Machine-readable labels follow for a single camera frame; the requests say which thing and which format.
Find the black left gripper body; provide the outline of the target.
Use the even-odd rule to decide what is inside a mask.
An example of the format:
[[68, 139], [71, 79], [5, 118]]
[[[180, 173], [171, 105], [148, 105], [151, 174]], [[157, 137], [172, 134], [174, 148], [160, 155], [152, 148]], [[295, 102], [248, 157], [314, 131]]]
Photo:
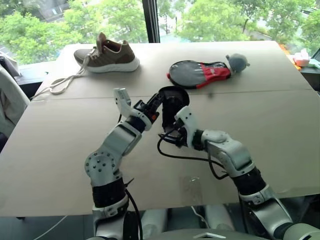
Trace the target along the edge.
[[139, 100], [133, 108], [143, 113], [151, 123], [154, 123], [160, 115], [158, 111], [156, 113], [153, 112], [153, 102], [144, 103], [142, 100]]

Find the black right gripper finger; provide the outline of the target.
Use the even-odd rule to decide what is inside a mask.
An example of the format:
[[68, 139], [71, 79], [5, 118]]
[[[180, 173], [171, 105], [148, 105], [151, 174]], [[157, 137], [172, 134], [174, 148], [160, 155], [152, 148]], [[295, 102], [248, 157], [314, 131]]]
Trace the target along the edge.
[[178, 139], [176, 136], [172, 135], [173, 132], [174, 132], [174, 130], [164, 132], [164, 133], [159, 133], [158, 134], [158, 136], [159, 136], [158, 146], [160, 146], [162, 142], [170, 143], [172, 145], [177, 146]]

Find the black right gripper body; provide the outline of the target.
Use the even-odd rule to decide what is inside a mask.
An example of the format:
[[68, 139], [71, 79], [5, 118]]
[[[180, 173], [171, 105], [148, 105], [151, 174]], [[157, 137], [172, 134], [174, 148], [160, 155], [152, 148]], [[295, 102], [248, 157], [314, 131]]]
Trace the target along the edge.
[[173, 124], [174, 144], [178, 147], [188, 147], [188, 125], [181, 119], [177, 119]]

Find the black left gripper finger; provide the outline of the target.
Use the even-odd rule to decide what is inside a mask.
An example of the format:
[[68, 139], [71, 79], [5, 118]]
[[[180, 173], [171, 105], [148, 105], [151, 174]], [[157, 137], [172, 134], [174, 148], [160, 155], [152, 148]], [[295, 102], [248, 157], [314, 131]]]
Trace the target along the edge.
[[164, 94], [162, 92], [158, 92], [158, 93], [154, 94], [148, 102], [149, 103], [162, 103], [163, 99], [164, 99]]
[[164, 102], [164, 98], [163, 97], [155, 99], [153, 101], [153, 104], [152, 104], [152, 111], [154, 113], [156, 113], [158, 108], [162, 105], [163, 102]]

